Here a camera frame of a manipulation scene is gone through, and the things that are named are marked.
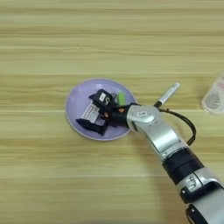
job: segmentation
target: clear plastic cup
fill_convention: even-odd
[[[209,113],[224,114],[224,73],[209,89],[201,102],[201,107]]]

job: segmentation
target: black cable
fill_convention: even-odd
[[[169,109],[159,109],[160,112],[165,112],[167,114],[171,114],[171,115],[174,115],[176,117],[178,117],[179,119],[181,119],[182,121],[184,121],[192,130],[192,137],[186,142],[188,145],[191,145],[195,139],[196,139],[196,135],[197,135],[197,130],[194,126],[194,124],[185,116],[179,114],[179,113],[176,113],[176,112],[173,112]]]

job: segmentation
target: wooden table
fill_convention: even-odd
[[[223,69],[224,2],[0,0],[1,224],[186,224],[186,206],[142,136],[98,143],[64,114],[102,77],[198,128],[192,150],[224,180],[224,120],[200,101]],[[187,139],[180,121],[164,117]]]

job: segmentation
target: purple plate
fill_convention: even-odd
[[[104,136],[91,130],[82,128],[75,120],[81,118],[89,103],[88,97],[95,94],[99,89],[105,89],[109,93],[123,92],[126,95],[126,103],[137,102],[135,96],[121,84],[105,79],[86,80],[75,87],[66,99],[66,118],[71,126],[84,137],[99,141],[110,141],[127,135],[130,130],[123,127],[108,127]]]

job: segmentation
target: white marker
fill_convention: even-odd
[[[175,83],[169,90],[157,101],[157,103],[154,105],[155,107],[159,108],[163,104],[165,104],[168,99],[178,90],[179,83]]]

